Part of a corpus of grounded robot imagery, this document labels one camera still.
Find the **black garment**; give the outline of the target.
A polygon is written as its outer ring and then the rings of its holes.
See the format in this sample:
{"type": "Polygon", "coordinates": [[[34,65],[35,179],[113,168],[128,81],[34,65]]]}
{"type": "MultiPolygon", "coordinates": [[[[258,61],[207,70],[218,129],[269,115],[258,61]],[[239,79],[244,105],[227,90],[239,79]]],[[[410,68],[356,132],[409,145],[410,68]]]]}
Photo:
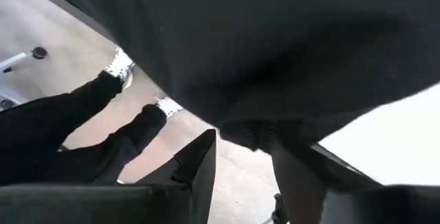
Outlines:
{"type": "Polygon", "coordinates": [[[222,138],[272,156],[291,224],[320,224],[311,147],[440,83],[440,0],[66,0],[222,138]]]}

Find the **white chair base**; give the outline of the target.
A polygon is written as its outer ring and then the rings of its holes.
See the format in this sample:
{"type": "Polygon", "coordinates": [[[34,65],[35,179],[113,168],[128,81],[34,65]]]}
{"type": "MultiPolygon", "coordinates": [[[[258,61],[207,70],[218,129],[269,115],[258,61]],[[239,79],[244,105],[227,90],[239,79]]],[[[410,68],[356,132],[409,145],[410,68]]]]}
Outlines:
{"type": "Polygon", "coordinates": [[[12,72],[13,67],[23,61],[33,58],[42,60],[46,58],[48,52],[43,47],[35,47],[29,52],[21,52],[0,62],[0,111],[11,109],[12,107],[24,104],[29,100],[18,90],[11,87],[5,80],[5,75],[12,72]]]}

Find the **person's white shoe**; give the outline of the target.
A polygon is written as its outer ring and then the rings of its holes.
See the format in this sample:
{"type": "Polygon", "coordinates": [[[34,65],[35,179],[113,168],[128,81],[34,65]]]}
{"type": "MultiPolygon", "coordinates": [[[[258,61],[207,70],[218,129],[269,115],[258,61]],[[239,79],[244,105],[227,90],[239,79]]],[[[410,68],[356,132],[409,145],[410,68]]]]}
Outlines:
{"type": "Polygon", "coordinates": [[[167,118],[172,117],[176,113],[179,113],[184,108],[180,106],[176,101],[171,99],[170,97],[165,97],[161,99],[157,99],[155,106],[161,109],[167,118]]]}
{"type": "Polygon", "coordinates": [[[116,47],[111,63],[104,69],[105,72],[119,78],[122,88],[126,89],[133,83],[133,67],[135,63],[129,58],[121,47],[116,47]]]}

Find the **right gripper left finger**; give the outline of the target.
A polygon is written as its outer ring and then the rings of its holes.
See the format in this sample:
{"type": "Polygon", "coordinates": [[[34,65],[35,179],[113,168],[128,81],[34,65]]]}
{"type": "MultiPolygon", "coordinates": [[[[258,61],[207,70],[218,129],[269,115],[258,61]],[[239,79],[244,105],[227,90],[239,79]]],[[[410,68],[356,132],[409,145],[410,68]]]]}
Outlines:
{"type": "Polygon", "coordinates": [[[0,188],[0,224],[207,224],[216,139],[206,130],[134,184],[0,188]]]}

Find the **person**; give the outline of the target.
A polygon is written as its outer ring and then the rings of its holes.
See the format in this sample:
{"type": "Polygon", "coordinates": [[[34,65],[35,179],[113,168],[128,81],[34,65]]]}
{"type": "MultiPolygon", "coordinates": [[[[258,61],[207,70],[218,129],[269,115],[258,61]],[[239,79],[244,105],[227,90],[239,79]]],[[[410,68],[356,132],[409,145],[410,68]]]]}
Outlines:
{"type": "Polygon", "coordinates": [[[122,81],[102,71],[73,90],[0,112],[0,186],[16,183],[114,184],[166,124],[147,104],[128,124],[99,144],[61,151],[66,138],[122,91],[122,81]]]}

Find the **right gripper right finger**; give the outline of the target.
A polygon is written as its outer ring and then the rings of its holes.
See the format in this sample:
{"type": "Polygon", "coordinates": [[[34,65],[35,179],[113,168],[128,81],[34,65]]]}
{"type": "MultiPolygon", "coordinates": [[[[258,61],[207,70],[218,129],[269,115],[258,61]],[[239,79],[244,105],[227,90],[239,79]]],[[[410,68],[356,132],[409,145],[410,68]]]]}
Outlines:
{"type": "Polygon", "coordinates": [[[320,224],[440,224],[440,186],[385,186],[320,145],[327,193],[320,224]]]}

